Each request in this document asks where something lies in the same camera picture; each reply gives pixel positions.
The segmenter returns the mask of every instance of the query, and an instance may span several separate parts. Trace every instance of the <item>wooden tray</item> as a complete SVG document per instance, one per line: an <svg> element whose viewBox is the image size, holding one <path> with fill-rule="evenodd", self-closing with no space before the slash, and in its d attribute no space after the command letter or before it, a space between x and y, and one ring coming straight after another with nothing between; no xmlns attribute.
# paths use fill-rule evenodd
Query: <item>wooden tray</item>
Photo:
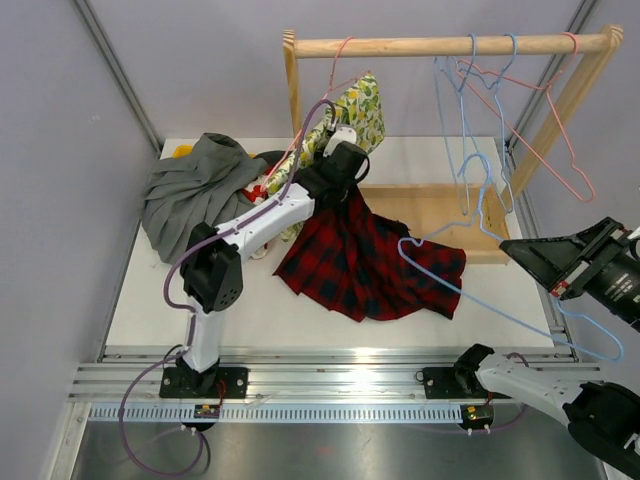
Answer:
<svg viewBox="0 0 640 480"><path fill-rule="evenodd" d="M360 191L367 205L374 213L405 223L414 237L423 237L438 230L450 222L468 222L470 215L464 216L460 212L456 187L447 184L431 185L360 185ZM478 203L479 185L469 188L471 210ZM493 189L487 191L486 197L496 196ZM508 239L509 232L505 222L493 222L492 213L500 220L504 218L501 212L489 211L489 205L495 204L484 201L483 212L485 227L501 238ZM470 227L454 226L436 235L431 241L462 248L467 254L467 263L506 264L508 257L498 247L498 241L480 230L480 219Z"/></svg>

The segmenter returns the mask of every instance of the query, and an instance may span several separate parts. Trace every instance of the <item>garment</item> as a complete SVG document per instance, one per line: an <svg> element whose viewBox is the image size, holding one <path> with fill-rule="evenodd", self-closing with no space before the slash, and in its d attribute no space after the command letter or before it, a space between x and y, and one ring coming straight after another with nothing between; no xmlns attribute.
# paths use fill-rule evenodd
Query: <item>garment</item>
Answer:
<svg viewBox="0 0 640 480"><path fill-rule="evenodd" d="M239 192L267 169L226 135L205 133L190 153L158 160L145 191L142 228L163 262L173 263L191 230L242 215L253 204Z"/></svg>
<svg viewBox="0 0 640 480"><path fill-rule="evenodd" d="M401 222L375 215L353 187L338 208L321 211L305 223L274 273L296 293L328 310L361 322L365 317L392 320L427 308L453 318L459 295L405 262L400 238L409 236ZM463 250L424 242L405 244L419 264L461 287Z"/></svg>
<svg viewBox="0 0 640 480"><path fill-rule="evenodd" d="M385 129L382 115L382 103L376 78L367 73L335 102L338 123L352 126L358 135L358 146L365 152L371 153L384 140ZM313 155L327 143L327 127L331 120L330 110L327 109L323 119L307 132L302 143L300 166L308 166L313 161ZM286 183L289 172L293 168L295 152L278 167L267 182L267 192L274 195ZM285 241L293 240L300 232L302 224L294 225L282 232Z"/></svg>

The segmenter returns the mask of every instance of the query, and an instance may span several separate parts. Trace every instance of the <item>wooden post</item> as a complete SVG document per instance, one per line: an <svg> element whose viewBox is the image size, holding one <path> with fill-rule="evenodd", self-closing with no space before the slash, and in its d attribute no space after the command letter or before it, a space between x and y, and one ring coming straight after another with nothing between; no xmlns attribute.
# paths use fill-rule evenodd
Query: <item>wooden post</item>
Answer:
<svg viewBox="0 0 640 480"><path fill-rule="evenodd" d="M287 85L289 86L291 122L295 138L302 128L302 117L300 113L300 77L298 76L298 59L296 58L296 34L293 30L284 31L283 47L284 66L287 69Z"/></svg>
<svg viewBox="0 0 640 480"><path fill-rule="evenodd" d="M596 83L598 77L600 77L600 74L622 43L623 32L618 25L605 25L600 33L606 35L608 40L606 45L600 53L585 54L555 102L558 117L563 125L569 123L573 115L578 111L589 90ZM551 148L561 134L562 132L553 114L549 112L531 146L544 158L551 152ZM511 176L511 189L514 198L517 198L524 191L539 166L538 159L527 150ZM500 196L504 204L509 206L511 199L508 189L502 190ZM489 201L491 202L489 210L494 212L494 220L498 220L496 213L501 211L502 220L504 221L506 213L498 198L490 198Z"/></svg>

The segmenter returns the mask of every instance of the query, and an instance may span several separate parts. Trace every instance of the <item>red and black plaid cloth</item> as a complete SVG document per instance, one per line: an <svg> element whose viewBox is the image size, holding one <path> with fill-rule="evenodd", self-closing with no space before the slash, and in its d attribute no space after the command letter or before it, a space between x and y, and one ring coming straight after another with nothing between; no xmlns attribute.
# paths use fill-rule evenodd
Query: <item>red and black plaid cloth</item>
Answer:
<svg viewBox="0 0 640 480"><path fill-rule="evenodd" d="M393 320L421 308L451 319L459 295L409 265L398 253L406 225L375 215L352 188L335 209L311 217L274 275L296 294L357 322ZM417 263L461 287L464 250L424 242L403 245Z"/></svg>

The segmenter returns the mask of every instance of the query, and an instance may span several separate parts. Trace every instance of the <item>metal floor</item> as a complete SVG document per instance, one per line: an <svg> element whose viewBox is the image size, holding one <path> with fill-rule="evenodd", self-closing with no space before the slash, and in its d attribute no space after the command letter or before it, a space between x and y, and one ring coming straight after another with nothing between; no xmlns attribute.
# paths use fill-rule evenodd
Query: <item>metal floor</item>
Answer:
<svg viewBox="0 0 640 480"><path fill-rule="evenodd" d="M513 405L499 405L497 424L511 419ZM174 425L132 423L134 450ZM196 453L197 441L176 433L143 449L153 468L177 471ZM529 410L512 428L468 438L455 425L259 425L218 424L205 432L211 445L184 478L261 480L538 480L606 478L602 464L573 442L554 420ZM157 478L141 472L125 453L116 423L89 422L74 480Z"/></svg>

